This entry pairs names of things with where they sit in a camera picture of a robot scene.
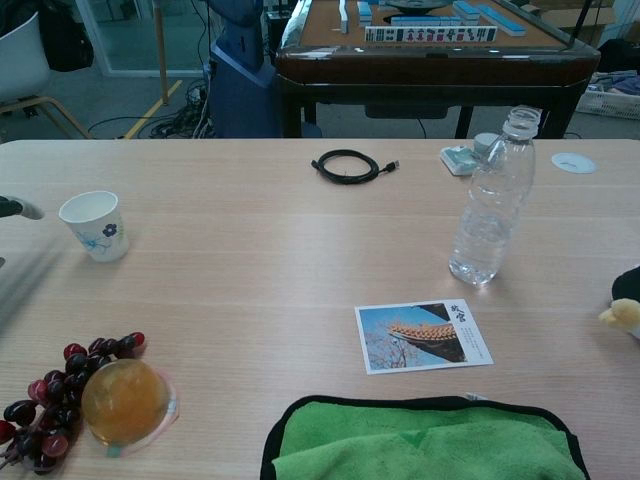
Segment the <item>plastic water bottle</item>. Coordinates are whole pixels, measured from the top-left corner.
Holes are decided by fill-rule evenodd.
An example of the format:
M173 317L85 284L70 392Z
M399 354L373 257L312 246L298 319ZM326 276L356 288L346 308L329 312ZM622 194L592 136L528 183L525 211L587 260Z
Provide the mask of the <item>plastic water bottle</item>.
M460 219L449 259L451 272L472 285L483 285L502 266L520 210L533 185L540 113L511 110L503 134L471 179L469 200Z

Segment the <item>grape bunch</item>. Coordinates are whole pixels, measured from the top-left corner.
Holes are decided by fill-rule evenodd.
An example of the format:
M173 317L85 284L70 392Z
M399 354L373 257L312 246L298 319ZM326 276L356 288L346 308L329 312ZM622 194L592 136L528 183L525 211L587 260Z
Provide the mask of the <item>grape bunch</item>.
M64 371L51 370L32 382L27 388L29 400L4 410L0 445L10 443L0 453L0 470L22 463L38 475L53 471L78 433L82 392L91 375L111 363L112 357L134 358L144 343L144 335L135 332L120 340L98 338L88 349L77 343L67 345Z

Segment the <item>glass door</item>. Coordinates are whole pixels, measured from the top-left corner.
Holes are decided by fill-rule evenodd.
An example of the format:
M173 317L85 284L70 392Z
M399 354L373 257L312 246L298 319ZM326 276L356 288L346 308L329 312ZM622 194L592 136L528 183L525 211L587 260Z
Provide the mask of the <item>glass door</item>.
M158 44L154 3L162 11L164 48L169 74L199 76L206 61L207 6L202 0L76 0L105 75L155 76ZM219 18L211 18L211 35Z

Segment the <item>white basket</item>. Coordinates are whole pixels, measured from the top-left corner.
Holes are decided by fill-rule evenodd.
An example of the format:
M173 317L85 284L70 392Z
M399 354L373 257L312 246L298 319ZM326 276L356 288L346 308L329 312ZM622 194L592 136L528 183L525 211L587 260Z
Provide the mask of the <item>white basket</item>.
M587 91L582 95L576 111L640 120L640 95Z

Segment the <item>white chair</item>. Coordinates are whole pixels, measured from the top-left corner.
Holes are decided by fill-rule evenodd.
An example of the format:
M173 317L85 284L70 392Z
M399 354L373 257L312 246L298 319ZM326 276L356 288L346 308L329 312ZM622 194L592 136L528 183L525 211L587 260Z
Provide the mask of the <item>white chair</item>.
M49 83L51 70L40 39L38 14L0 37L0 114L28 107L41 110L69 138L69 132L49 112L53 106L85 138L93 138L87 129L52 97L37 96Z

